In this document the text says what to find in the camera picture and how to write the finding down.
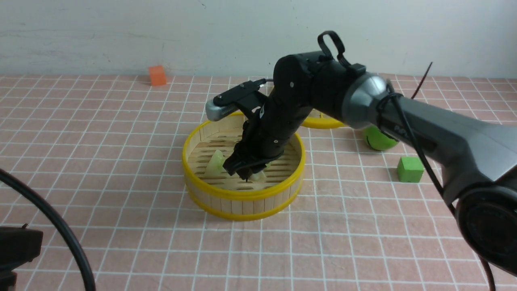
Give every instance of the foam cube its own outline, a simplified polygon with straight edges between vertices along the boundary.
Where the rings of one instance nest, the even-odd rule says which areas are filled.
[[[399,181],[404,183],[418,183],[422,179],[423,164],[419,157],[403,156],[399,160],[397,166],[397,173],[399,174]]]
[[[163,66],[149,67],[149,77],[151,78],[151,86],[162,86],[167,84]]]

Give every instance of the green vegetable piece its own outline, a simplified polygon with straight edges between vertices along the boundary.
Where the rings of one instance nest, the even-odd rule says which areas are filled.
[[[224,170],[223,164],[226,159],[220,150],[216,150],[210,158],[208,165],[206,166],[205,176],[206,177],[217,177]]]
[[[249,180],[251,182],[266,182],[266,178],[266,173],[264,173],[264,171],[260,171],[256,174],[252,174]]]

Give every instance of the green ball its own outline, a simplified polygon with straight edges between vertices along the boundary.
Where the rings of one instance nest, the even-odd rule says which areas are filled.
[[[377,151],[386,151],[399,144],[398,140],[383,134],[376,126],[365,128],[362,136],[366,144]]]

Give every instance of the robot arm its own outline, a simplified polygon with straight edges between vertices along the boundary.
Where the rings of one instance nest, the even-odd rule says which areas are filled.
[[[323,41],[326,35],[338,49],[336,60]],[[247,179],[263,170],[282,155],[313,108],[354,129],[373,124],[442,165],[444,186],[438,190],[451,209],[458,200],[454,215],[465,240],[481,257],[517,276],[517,128],[404,98],[389,81],[350,64],[336,33],[322,33],[318,43],[321,51],[278,60],[269,97],[258,92],[263,79],[207,103],[212,121],[237,109],[248,118],[242,140],[223,165],[226,171]]]

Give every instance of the bamboo steamer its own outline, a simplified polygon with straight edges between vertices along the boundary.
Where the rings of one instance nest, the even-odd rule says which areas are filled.
[[[190,198],[203,210],[215,216],[237,221],[259,220],[287,207],[301,189],[305,149],[298,134],[285,147],[284,155],[265,170],[265,182],[246,182],[235,174],[222,172],[219,177],[205,178],[211,156],[219,149],[228,158],[242,137],[241,113],[198,126],[183,147],[182,163]]]

